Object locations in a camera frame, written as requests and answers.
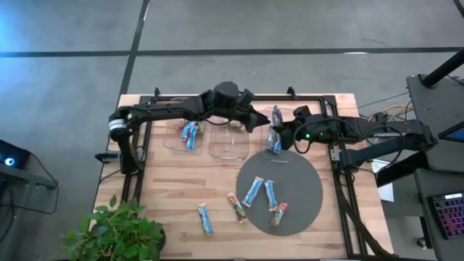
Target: wooden tabletop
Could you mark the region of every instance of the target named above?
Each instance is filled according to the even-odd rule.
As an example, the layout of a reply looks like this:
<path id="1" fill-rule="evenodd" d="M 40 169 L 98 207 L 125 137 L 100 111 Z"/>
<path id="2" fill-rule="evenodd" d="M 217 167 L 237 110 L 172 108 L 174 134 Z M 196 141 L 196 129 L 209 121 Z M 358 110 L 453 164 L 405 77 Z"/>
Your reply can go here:
<path id="1" fill-rule="evenodd" d="M 339 114 L 358 116 L 353 94 L 336 96 Z M 138 104 L 139 95 L 121 96 L 119 106 Z M 258 111 L 277 104 L 280 108 L 294 109 L 307 105 L 312 113 L 320 113 L 318 101 L 254 101 Z M 284 113 L 284 120 L 291 120 Z M 142 214 L 164 224 L 166 246 L 162 258 L 232 259 L 232 258 L 343 258 L 346 257 L 337 207 L 334 179 L 327 146 L 313 144 L 304 156 L 318 171 L 323 184 L 323 203 L 316 220 L 305 231 L 291 236 L 271 236 L 255 228 L 250 222 L 238 224 L 235 212 L 225 195 L 235 191 L 236 178 L 245 160 L 260 150 L 261 130 L 249 134 L 249 153 L 245 160 L 225 160 L 210 154 L 211 125 L 207 125 L 202 146 L 194 153 L 177 152 L 166 148 L 166 121 L 153 122 L 148 149 L 141 205 Z M 119 150 L 111 141 L 109 149 Z M 106 165 L 102 177 L 119 169 L 119 163 Z M 392 252 L 389 232 L 372 173 L 355 174 L 355 191 L 361 219 L 381 246 Z M 108 205 L 113 194 L 120 197 L 124 176 L 117 174 L 104 180 L 98 190 L 95 205 Z M 198 204 L 205 202 L 214 234 L 203 234 Z M 357 249 L 356 234 L 349 223 L 352 241 Z"/>

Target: transparent tray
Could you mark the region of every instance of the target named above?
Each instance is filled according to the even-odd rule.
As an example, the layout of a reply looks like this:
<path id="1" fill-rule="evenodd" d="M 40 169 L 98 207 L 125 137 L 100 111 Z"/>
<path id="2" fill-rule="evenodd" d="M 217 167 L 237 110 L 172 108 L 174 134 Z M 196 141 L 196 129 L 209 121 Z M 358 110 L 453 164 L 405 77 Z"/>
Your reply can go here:
<path id="1" fill-rule="evenodd" d="M 174 98 L 172 102 L 181 102 L 188 98 Z M 204 140 L 204 133 L 207 131 L 208 124 L 204 124 L 203 133 L 200 133 L 198 130 L 195 135 L 195 144 L 193 149 L 187 149 L 187 141 L 182 141 L 181 135 L 183 128 L 177 128 L 176 125 L 179 124 L 183 119 L 167 120 L 166 121 L 166 135 L 162 141 L 162 144 L 168 148 L 172 149 L 175 152 L 186 152 L 189 154 L 199 154 L 201 153 L 201 147 Z"/>
<path id="2" fill-rule="evenodd" d="M 214 123 L 225 123 L 226 119 L 211 117 Z M 249 153 L 249 134 L 227 129 L 224 125 L 211 125 L 210 155 L 221 160 L 245 160 Z"/>
<path id="3" fill-rule="evenodd" d="M 280 108 L 280 111 L 282 113 L 282 118 L 283 121 L 291 121 L 295 118 L 293 115 L 293 109 L 288 109 L 288 108 Z M 273 162 L 282 162 L 282 163 L 288 163 L 291 161 L 290 158 L 283 156 L 282 154 L 275 154 L 272 153 L 271 151 L 268 150 L 268 137 L 269 137 L 269 132 L 273 126 L 272 124 L 272 118 L 273 118 L 273 108 L 268 107 L 264 108 L 263 111 L 261 111 L 264 115 L 268 117 L 268 119 L 271 121 L 270 124 L 261 126 L 261 137 L 260 137 L 260 152 L 265 152 L 261 153 L 261 155 L 270 161 Z M 297 142 L 298 148 L 301 150 L 304 150 L 307 147 L 307 141 L 298 141 Z M 289 151 L 297 153 L 295 148 L 292 146 Z"/>

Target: gray floor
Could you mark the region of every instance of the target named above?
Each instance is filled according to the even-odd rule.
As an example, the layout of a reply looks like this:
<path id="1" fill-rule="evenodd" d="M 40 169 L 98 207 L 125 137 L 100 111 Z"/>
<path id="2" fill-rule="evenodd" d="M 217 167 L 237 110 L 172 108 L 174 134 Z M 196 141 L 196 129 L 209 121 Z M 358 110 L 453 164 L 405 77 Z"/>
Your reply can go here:
<path id="1" fill-rule="evenodd" d="M 131 48 L 142 0 L 0 1 L 0 51 Z M 462 46 L 464 19 L 451 0 L 152 1 L 140 50 Z M 405 92 L 452 53 L 138 57 L 128 93 L 195 94 L 224 80 L 255 93 L 355 93 L 359 105 Z M 59 180 L 54 215 L 29 212 L 15 260 L 57 260 L 59 235 L 91 211 L 127 57 L 0 58 L 0 139 L 36 153 Z M 456 71 L 464 75 L 464 70 Z M 369 115 L 401 96 L 360 112 Z M 408 190 L 411 182 L 395 186 Z M 50 207 L 41 192 L 34 207 Z M 385 206 L 397 254 L 432 258 L 414 242 L 418 219 Z M 412 224 L 410 229 L 403 229 Z"/>

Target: green leaves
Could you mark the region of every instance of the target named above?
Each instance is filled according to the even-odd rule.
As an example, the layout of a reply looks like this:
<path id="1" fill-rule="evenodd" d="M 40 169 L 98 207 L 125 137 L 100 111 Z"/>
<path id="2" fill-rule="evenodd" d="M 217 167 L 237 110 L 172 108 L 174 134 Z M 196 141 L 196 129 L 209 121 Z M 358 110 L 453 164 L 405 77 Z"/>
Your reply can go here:
<path id="1" fill-rule="evenodd" d="M 116 195 L 113 195 L 113 197 L 109 200 L 109 206 L 113 208 L 116 205 Z"/>
<path id="2" fill-rule="evenodd" d="M 109 201 L 109 207 L 95 208 L 95 213 L 85 216 L 77 231 L 61 236 L 62 251 L 68 253 L 71 260 L 106 260 L 110 247 L 112 260 L 136 261 L 159 260 L 157 242 L 163 237 L 162 224 L 146 217 L 137 218 L 145 210 L 137 199 L 130 203 L 121 202 L 117 209 L 116 196 Z M 91 220 L 96 224 L 88 230 Z"/>
<path id="3" fill-rule="evenodd" d="M 140 220 L 140 223 L 138 224 L 138 233 L 143 236 L 146 234 L 148 231 L 148 220 L 146 217 L 144 219 Z"/>

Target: gray circular mat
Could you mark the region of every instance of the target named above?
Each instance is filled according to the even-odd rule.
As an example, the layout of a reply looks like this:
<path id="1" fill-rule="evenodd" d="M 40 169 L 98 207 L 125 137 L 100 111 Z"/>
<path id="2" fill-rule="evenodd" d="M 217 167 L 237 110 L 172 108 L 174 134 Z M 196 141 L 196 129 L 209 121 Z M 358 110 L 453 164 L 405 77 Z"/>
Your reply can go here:
<path id="1" fill-rule="evenodd" d="M 236 194 L 240 202 L 247 195 L 255 177 L 274 181 L 274 194 L 278 203 L 286 201 L 289 208 L 283 214 L 278 228 L 268 226 L 274 217 L 269 211 L 268 196 L 264 183 L 257 192 L 251 207 L 243 204 L 249 221 L 261 231 L 276 236 L 288 236 L 305 230 L 318 216 L 322 206 L 322 183 L 316 169 L 304 157 L 282 151 L 289 163 L 273 162 L 260 152 L 245 162 L 240 169 Z"/>

